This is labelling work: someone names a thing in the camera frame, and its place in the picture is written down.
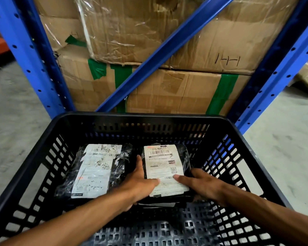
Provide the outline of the cardboard box with green tape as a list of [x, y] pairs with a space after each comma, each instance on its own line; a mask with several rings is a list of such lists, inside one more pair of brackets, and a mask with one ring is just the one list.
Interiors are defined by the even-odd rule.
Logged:
[[[95, 111], [135, 70], [94, 61], [85, 47], [57, 51], [58, 65], [78, 111]], [[226, 116], [250, 76], [158, 69], [114, 112]]]

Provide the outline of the person's right hand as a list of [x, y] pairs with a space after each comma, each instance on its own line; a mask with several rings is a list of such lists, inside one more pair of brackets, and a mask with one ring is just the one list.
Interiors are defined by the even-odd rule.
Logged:
[[194, 187], [189, 188], [194, 190], [200, 198], [213, 200], [221, 206], [227, 205], [223, 193], [226, 183], [199, 168], [192, 168], [191, 174], [194, 178]]

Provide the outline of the blue metal diagonal brace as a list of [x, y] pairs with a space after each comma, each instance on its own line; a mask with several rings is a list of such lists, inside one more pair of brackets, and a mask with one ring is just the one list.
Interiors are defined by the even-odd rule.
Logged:
[[205, 0], [97, 109], [109, 112], [233, 0]]

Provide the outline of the black parcel with crumpled label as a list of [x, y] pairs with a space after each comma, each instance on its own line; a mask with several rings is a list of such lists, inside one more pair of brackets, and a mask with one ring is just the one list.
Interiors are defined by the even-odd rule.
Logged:
[[86, 144], [79, 148], [75, 160], [57, 186], [59, 199], [94, 199], [119, 186], [131, 171], [131, 144]]

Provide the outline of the black plastic perforated crate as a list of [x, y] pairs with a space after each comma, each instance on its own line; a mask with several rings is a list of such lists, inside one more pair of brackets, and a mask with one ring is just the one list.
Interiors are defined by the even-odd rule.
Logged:
[[[0, 242], [71, 207], [56, 187], [85, 144], [184, 144], [194, 167], [292, 208], [235, 125], [222, 116], [67, 112], [49, 124], [0, 196]], [[133, 206], [82, 246], [288, 246], [232, 208]]]

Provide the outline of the large plastic-wrapped cardboard box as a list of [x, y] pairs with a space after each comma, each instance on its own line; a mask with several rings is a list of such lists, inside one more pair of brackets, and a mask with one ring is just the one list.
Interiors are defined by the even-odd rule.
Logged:
[[[140, 65], [205, 0], [75, 0], [91, 58]], [[299, 0], [234, 0], [162, 67], [251, 75]]]

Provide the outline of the black parcel with label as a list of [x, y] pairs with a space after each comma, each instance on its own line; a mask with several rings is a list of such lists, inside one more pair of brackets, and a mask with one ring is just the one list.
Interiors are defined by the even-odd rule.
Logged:
[[189, 153], [184, 144], [152, 144], [141, 151], [144, 178], [159, 179], [151, 194], [140, 201], [146, 206], [174, 207], [192, 202], [195, 193], [177, 182], [174, 175], [191, 177]]
[[57, 186], [59, 199], [94, 199], [119, 186], [131, 171], [131, 144], [86, 144], [79, 148], [75, 160]]

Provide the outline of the plain worn cardboard box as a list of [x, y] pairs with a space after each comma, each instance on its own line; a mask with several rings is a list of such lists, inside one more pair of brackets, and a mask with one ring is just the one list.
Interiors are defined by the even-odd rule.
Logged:
[[74, 0], [33, 0], [40, 15], [78, 19], [79, 11]]
[[65, 47], [66, 39], [71, 35], [86, 42], [82, 23], [78, 19], [68, 19], [40, 15], [42, 25], [53, 51]]

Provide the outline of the person's left hand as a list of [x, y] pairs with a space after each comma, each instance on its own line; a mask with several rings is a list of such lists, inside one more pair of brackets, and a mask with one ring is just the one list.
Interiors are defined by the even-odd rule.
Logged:
[[118, 187], [118, 191], [121, 191], [125, 196], [123, 199], [124, 211], [128, 211], [134, 204], [153, 192], [153, 190], [145, 189], [143, 161], [140, 155], [137, 155], [134, 171], [127, 175], [123, 183]]

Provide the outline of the blue metal rack upright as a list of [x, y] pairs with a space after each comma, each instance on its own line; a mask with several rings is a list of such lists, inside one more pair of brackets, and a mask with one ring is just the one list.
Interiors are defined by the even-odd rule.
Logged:
[[308, 61], [308, 26], [235, 122], [244, 134]]
[[76, 111], [33, 0], [0, 0], [0, 33], [50, 118]]

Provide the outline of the person's left forearm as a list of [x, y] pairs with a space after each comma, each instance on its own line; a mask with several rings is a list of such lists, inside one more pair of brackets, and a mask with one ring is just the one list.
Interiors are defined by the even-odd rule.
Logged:
[[126, 190], [100, 196], [61, 216], [0, 242], [0, 246], [78, 246], [133, 203]]

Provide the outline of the person's right forearm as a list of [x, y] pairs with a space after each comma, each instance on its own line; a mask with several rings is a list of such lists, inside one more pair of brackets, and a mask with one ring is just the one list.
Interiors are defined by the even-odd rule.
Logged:
[[230, 184], [221, 187], [223, 204], [292, 246], [308, 246], [308, 216]]

